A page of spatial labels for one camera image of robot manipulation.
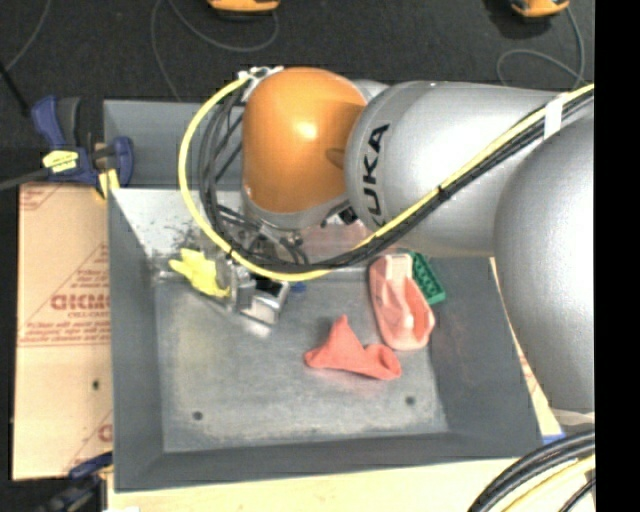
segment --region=green object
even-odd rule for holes
[[[424,255],[410,251],[413,259],[413,280],[418,283],[427,303],[432,306],[447,298],[447,292],[431,270],[427,258]]]

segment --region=yellow clamp label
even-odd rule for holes
[[[101,172],[98,175],[98,181],[102,195],[105,198],[107,197],[109,190],[116,190],[120,188],[120,180],[118,179],[118,173],[115,169],[109,169],[108,171]]]
[[[76,166],[79,155],[75,151],[56,149],[42,159],[42,165],[55,173],[68,171]]]

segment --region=cardboard sheet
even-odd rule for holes
[[[12,477],[64,476],[112,446],[105,201],[25,185],[18,243]]]

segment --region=black floor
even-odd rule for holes
[[[250,47],[267,41],[271,17],[250,22],[215,16],[205,0],[173,0],[197,30],[219,42]],[[525,23],[508,0],[282,0],[278,33],[266,48],[239,52],[196,37],[167,0],[4,0],[0,10],[0,60],[28,104],[48,94],[80,96],[80,129],[99,137],[105,98],[175,99],[154,59],[156,46],[175,92],[201,101],[254,65],[305,65],[349,78],[387,83],[414,79],[500,83],[496,64],[506,52],[541,52],[587,81],[594,80],[595,0],[573,0],[564,12]],[[548,59],[511,55],[502,74],[509,85],[566,90],[576,79]],[[6,82],[0,81],[0,181],[36,169],[43,140]],[[0,192],[0,512],[31,511],[66,485],[61,481],[10,482],[10,418],[15,355],[16,200]],[[95,509],[95,503],[84,510]]]

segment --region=kuka logo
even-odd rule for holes
[[[51,297],[50,305],[52,309],[57,311],[67,311],[76,309],[108,309],[109,295],[103,293],[93,295],[84,293],[76,294],[59,294]]]
[[[382,210],[380,208],[380,200],[378,199],[378,191],[375,187],[377,184],[375,170],[378,166],[378,157],[380,156],[380,142],[382,136],[388,129],[389,124],[385,124],[372,130],[371,134],[369,135],[369,147],[373,149],[376,156],[373,161],[371,161],[369,160],[369,156],[365,154],[363,161],[365,170],[365,174],[362,176],[362,181],[364,183],[363,192],[370,198],[369,206],[367,206],[367,209],[373,216],[373,222],[375,222],[377,226],[384,226],[385,221],[383,219],[376,218],[382,215]]]

